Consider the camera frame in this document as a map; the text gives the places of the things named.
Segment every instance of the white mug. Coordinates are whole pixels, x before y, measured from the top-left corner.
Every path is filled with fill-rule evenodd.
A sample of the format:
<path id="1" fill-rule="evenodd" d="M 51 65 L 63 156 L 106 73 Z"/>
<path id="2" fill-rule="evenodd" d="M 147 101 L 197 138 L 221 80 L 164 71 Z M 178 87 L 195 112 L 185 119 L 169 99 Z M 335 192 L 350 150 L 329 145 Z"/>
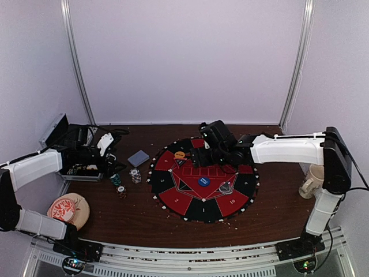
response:
<path id="1" fill-rule="evenodd" d="M 305 181 L 301 187 L 299 187 L 299 193 L 301 197 L 310 199 L 314 193 L 323 185 L 324 182 L 324 166 L 317 166 L 311 164 L 309 171 L 306 174 Z"/>

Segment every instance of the white wall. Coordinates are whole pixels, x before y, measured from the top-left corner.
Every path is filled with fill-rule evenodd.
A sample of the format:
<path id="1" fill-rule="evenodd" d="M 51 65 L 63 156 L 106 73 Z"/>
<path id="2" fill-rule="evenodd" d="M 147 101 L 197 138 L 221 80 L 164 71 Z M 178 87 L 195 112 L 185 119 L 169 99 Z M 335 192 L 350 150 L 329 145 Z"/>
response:
<path id="1" fill-rule="evenodd" d="M 57 0 L 0 0 L 0 162 L 39 148 L 60 112 L 87 123 Z M 24 208 L 45 213 L 61 180 L 45 176 L 16 193 Z M 30 238 L 0 233 L 0 276 L 20 276 Z"/>
<path id="2" fill-rule="evenodd" d="M 302 83 L 287 132 L 336 126 L 369 180 L 369 2 L 317 1 Z M 353 175 L 353 186 L 363 186 Z M 349 192 L 333 225 L 343 227 L 360 276 L 369 269 L 369 193 Z"/>
<path id="3" fill-rule="evenodd" d="M 278 123 L 304 13 L 296 0 L 73 0 L 98 123 Z"/>

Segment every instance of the metal frame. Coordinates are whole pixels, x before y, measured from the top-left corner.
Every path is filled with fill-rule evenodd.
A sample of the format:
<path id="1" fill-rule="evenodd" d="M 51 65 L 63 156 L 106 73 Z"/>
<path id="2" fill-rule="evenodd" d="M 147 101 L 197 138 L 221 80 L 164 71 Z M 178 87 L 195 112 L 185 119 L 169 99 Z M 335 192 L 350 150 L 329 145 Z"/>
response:
<path id="1" fill-rule="evenodd" d="M 61 6 L 62 6 L 63 20 L 64 20 L 65 30 L 66 30 L 67 37 L 68 37 L 70 53 L 71 53 L 71 57 L 73 61 L 73 69 L 74 69 L 74 74 L 76 75 L 78 89 L 80 90 L 82 103 L 87 113 L 89 122 L 90 124 L 95 125 L 96 124 L 95 118 L 93 117 L 91 105 L 88 100 L 85 83 L 82 77 L 81 65 L 78 59 L 76 41 L 74 39 L 73 27 L 72 27 L 71 17 L 70 17 L 69 0 L 61 0 Z"/>
<path id="2" fill-rule="evenodd" d="M 293 69 L 291 83 L 288 89 L 287 99 L 283 108 L 283 113 L 279 122 L 279 127 L 284 130 L 288 123 L 288 117 L 292 111 L 293 103 L 298 92 L 298 86 L 300 81 L 300 75 L 302 71 L 302 65 L 307 53 L 307 45 L 309 35 L 311 32 L 312 15 L 314 12 L 315 0 L 306 0 L 304 19 L 301 27 L 300 42 L 298 48 L 298 54 L 296 57 L 295 68 Z"/>
<path id="3" fill-rule="evenodd" d="M 355 277 L 351 265 L 351 253 L 341 228 L 332 229 L 333 249 L 339 251 L 338 259 L 344 276 Z M 322 235 L 326 249 L 319 252 L 325 256 L 330 246 L 328 232 Z M 221 248 L 146 248 L 128 245 L 104 245 L 99 263 L 90 263 L 85 273 L 92 276 L 276 276 L 275 267 L 292 260 L 279 261 L 275 248 L 277 242 L 247 246 Z M 33 277 L 38 261 L 61 266 L 64 256 L 52 251 L 46 240 L 35 238 L 32 253 L 23 272 L 24 277 Z"/>

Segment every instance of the blue chip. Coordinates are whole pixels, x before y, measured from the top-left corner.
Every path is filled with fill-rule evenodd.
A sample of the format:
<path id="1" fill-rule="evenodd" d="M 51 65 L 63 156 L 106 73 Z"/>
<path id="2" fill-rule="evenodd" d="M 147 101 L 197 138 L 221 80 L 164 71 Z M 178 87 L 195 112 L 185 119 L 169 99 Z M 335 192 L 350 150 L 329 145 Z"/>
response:
<path id="1" fill-rule="evenodd" d="M 208 177 L 201 177 L 199 180 L 198 180 L 198 184 L 200 186 L 208 186 L 210 184 L 210 179 Z"/>

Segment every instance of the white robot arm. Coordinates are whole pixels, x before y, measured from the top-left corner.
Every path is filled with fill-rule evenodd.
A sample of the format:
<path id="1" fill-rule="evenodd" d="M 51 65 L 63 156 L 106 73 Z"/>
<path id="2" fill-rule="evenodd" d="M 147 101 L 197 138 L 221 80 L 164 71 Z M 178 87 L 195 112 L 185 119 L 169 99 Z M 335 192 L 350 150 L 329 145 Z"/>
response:
<path id="1" fill-rule="evenodd" d="M 270 162 L 324 165 L 325 180 L 315 207 L 302 232 L 309 247 L 319 242 L 330 218 L 351 187 L 352 161 L 338 130 L 298 136 L 244 135 L 237 140 L 222 121 L 199 127 L 205 146 L 191 150 L 194 167 L 211 164 L 237 167 Z"/>
<path id="2" fill-rule="evenodd" d="M 82 151 L 99 156 L 95 162 L 105 161 L 106 150 L 114 139 L 110 133 L 105 134 L 97 144 L 97 148 L 89 147 Z M 0 169 L 0 228 L 2 230 L 20 230 L 52 239 L 64 239 L 67 225 L 59 220 L 41 215 L 35 211 L 22 209 L 16 202 L 14 193 L 24 185 L 50 173 L 63 169 L 65 163 L 70 163 L 70 157 L 65 155 L 68 149 L 48 149 L 46 152 L 35 153 L 34 156 L 3 166 Z M 76 158 L 78 150 L 72 150 L 71 158 Z"/>

